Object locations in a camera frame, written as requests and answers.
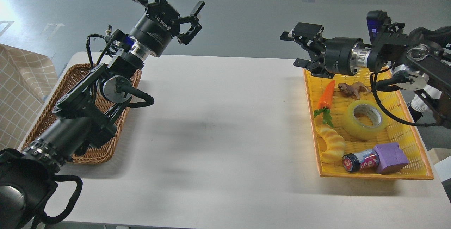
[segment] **wicker basket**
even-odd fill
[[[56,91],[53,93],[48,104],[45,106],[44,111],[38,118],[36,124],[30,131],[27,139],[25,141],[22,150],[26,148],[35,138],[42,134],[57,118],[53,115],[52,110],[58,99],[66,94],[70,89],[72,89],[82,78],[84,78],[88,72],[91,70],[89,64],[76,64],[72,66],[64,75],[60,84],[58,85]],[[137,70],[131,78],[132,86],[135,88],[138,86],[141,78],[141,71]],[[95,100],[95,105],[102,111],[106,112],[113,103],[107,101],[103,98],[100,93],[97,92],[97,97]],[[72,163],[82,163],[82,164],[97,164],[103,163],[111,159],[114,154],[117,141],[124,126],[125,119],[130,108],[127,107],[121,116],[116,120],[115,125],[117,126],[116,134],[111,138],[106,144],[104,144],[100,149],[89,148],[83,156],[73,155],[74,161]]]
[[[361,69],[354,76],[335,75],[334,80],[336,84],[347,83],[352,84],[357,81],[369,86],[369,76],[371,72],[367,69]],[[325,86],[331,79],[315,78],[310,73],[304,70],[305,86],[307,96],[309,98],[309,109],[312,123],[312,131],[314,135],[314,146],[317,160],[317,167],[319,174],[322,177],[348,177],[348,178],[366,178],[366,179],[413,179],[413,180],[430,180],[434,179],[430,164],[427,160],[427,155],[424,150],[421,138],[419,137],[418,130],[413,126],[404,125],[398,123],[391,118],[387,117],[387,127],[378,134],[378,136],[372,140],[361,141],[350,134],[348,134],[342,126],[341,118],[343,113],[348,109],[349,104],[355,100],[354,97],[346,97],[340,94],[337,85],[335,85],[334,93],[332,96],[332,109],[330,114],[332,115],[332,122],[334,129],[343,136],[346,142],[345,154],[360,152],[365,149],[372,149],[376,144],[384,144],[390,142],[398,142],[401,150],[409,160],[409,164],[406,165],[400,172],[391,174],[377,174],[374,168],[369,168],[356,173],[347,172],[341,161],[335,163],[324,163],[321,161],[320,153],[327,149],[327,146],[322,138],[317,136],[315,126],[321,124],[321,117],[314,118],[313,110],[315,110],[319,97],[322,95]],[[383,72],[378,75],[378,79],[386,79],[391,76],[390,72]],[[399,91],[396,92],[378,92],[377,95],[382,101],[382,104],[397,117],[412,121],[409,110],[404,102],[404,99]],[[365,100],[374,101],[372,93],[365,94],[360,93],[361,98]]]

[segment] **small jar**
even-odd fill
[[[348,172],[361,171],[379,165],[379,155],[373,149],[348,153],[343,156],[343,167]]]

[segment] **yellow plastic basket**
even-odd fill
[[[322,95],[325,86],[331,81],[326,78],[315,78],[310,75],[310,72],[304,69],[305,87],[307,96],[309,98],[310,118],[312,124],[312,132],[314,136],[315,155],[317,160],[317,167],[321,177],[347,177],[347,178],[364,178],[364,179],[410,179],[410,180],[431,180],[434,179],[427,155],[422,144],[422,140],[419,137],[418,130],[413,126],[404,125],[398,123],[391,118],[387,117],[387,127],[380,132],[380,134],[368,141],[361,141],[346,132],[343,129],[341,118],[347,110],[349,104],[355,101],[355,97],[344,96],[338,90],[337,85],[339,83],[347,83],[349,85],[360,81],[366,86],[369,86],[369,76],[371,72],[367,69],[361,69],[354,76],[335,75],[334,80],[335,89],[332,96],[332,109],[330,114],[332,115],[332,122],[334,129],[338,134],[343,136],[346,142],[345,154],[360,152],[365,149],[371,149],[376,144],[385,144],[390,142],[398,142],[399,147],[403,150],[404,154],[409,160],[409,164],[406,165],[400,172],[391,174],[377,174],[374,168],[368,168],[356,173],[349,173],[346,171],[341,163],[337,161],[335,163],[324,163],[321,161],[320,153],[327,149],[324,140],[317,136],[315,126],[322,124],[321,116],[314,118],[313,111],[316,109],[318,99]],[[386,79],[391,76],[390,72],[383,72],[378,75],[378,80]],[[382,104],[397,117],[412,121],[409,110],[406,103],[399,91],[396,92],[378,92],[377,95],[382,101]],[[360,99],[374,101],[372,93],[365,94],[360,93]]]

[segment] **tape roll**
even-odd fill
[[[356,115],[366,115],[372,125],[361,122]],[[341,120],[343,128],[351,136],[361,140],[370,140],[387,126],[387,117],[379,106],[372,101],[356,100],[351,103]]]

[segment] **brown toy animal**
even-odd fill
[[[357,99],[360,99],[359,92],[366,92],[370,93],[371,90],[368,89],[362,82],[356,82],[352,85],[348,85],[347,83],[339,83],[338,89],[340,89],[340,92],[342,92],[344,95],[347,96],[356,96]]]

